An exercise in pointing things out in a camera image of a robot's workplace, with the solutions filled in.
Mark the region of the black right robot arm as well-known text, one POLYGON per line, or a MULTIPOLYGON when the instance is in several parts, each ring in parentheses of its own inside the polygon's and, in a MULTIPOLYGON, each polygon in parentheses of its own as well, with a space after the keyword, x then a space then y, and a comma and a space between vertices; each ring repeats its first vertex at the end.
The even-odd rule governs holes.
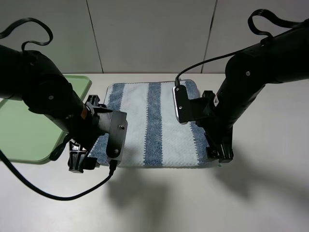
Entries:
POLYGON ((288 28, 236 53, 226 64, 218 92, 204 91, 195 100, 194 121, 204 129, 209 144, 206 161, 233 159, 233 125, 265 85, 308 79, 309 22, 288 28))

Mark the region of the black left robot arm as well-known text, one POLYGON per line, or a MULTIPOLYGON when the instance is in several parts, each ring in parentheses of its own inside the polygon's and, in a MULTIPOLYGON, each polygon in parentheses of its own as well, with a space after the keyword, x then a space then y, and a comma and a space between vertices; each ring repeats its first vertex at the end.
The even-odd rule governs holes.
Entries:
POLYGON ((98 97, 83 102, 47 56, 39 51, 18 52, 1 46, 0 96, 23 101, 30 112, 46 116, 66 133, 63 142, 50 153, 51 161, 57 160, 66 144, 74 140, 80 148, 69 157, 70 170, 82 172, 99 166, 89 152, 104 134, 99 129, 96 109, 106 113, 106 106, 99 104, 98 97))

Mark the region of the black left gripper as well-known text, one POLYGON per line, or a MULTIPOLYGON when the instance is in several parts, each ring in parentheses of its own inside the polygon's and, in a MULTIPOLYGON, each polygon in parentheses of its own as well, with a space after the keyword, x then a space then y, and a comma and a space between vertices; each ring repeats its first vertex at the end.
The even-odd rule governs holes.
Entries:
POLYGON ((91 150, 97 138, 105 134, 99 128, 99 116, 94 111, 95 109, 100 113, 111 112, 104 104, 94 107, 91 102, 83 103, 75 94, 69 100, 60 102, 59 108, 49 116, 49 119, 67 135, 62 143, 51 152, 50 160, 57 160, 69 141, 69 171, 83 173, 84 169, 96 168, 97 158, 86 157, 87 151, 91 150))

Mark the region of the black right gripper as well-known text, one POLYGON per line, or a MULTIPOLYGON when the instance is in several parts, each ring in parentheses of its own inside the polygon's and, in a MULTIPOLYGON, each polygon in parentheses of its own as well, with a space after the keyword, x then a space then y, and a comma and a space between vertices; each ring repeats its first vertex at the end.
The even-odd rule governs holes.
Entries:
POLYGON ((205 90, 196 100, 195 118, 203 127, 213 145, 206 147, 205 160, 231 162, 234 158, 232 149, 232 127, 234 123, 234 98, 229 92, 205 90))

